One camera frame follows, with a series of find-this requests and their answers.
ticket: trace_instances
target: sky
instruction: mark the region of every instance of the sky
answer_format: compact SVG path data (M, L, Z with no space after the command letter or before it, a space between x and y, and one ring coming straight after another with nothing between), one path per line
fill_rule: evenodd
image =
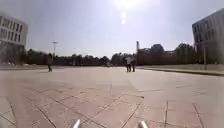
M28 24L26 48L111 57L162 44L193 44L192 24L223 0L0 0L0 11Z

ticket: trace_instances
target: pedestrian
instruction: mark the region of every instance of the pedestrian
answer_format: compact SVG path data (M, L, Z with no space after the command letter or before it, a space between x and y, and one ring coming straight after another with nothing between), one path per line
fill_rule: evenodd
M126 65L126 68L127 68L127 72L131 72L131 57L126 57L126 61L127 61L127 65Z
M49 72L52 72L52 62L53 62L53 58L52 58L52 55L49 54L48 57L47 57L47 66L48 66L48 71Z
M136 61L135 61L135 59L133 59L133 60L131 61L132 71L133 71L133 72L135 72L135 64L136 64Z

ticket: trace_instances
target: building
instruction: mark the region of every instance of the building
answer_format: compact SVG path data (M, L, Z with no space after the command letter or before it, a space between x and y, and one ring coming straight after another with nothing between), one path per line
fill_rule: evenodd
M0 12L0 62L17 61L25 49L28 25Z
M195 49L208 63L224 62L224 9L192 25Z

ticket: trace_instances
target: paved plaza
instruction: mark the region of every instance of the paved plaza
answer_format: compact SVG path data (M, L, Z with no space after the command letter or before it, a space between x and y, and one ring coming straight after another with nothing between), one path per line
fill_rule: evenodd
M0 128L224 127L224 77L125 71L1 71Z

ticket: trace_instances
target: lamp post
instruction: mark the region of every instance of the lamp post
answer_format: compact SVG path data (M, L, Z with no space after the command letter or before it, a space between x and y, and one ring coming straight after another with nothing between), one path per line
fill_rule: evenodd
M58 42L52 42L54 44L54 52L53 52L53 55L52 55L52 61L54 60L54 56L55 56L55 50L56 50L56 44Z
M53 56L55 56L56 44L57 44L58 42L52 42L52 43L54 44L54 52L53 52Z

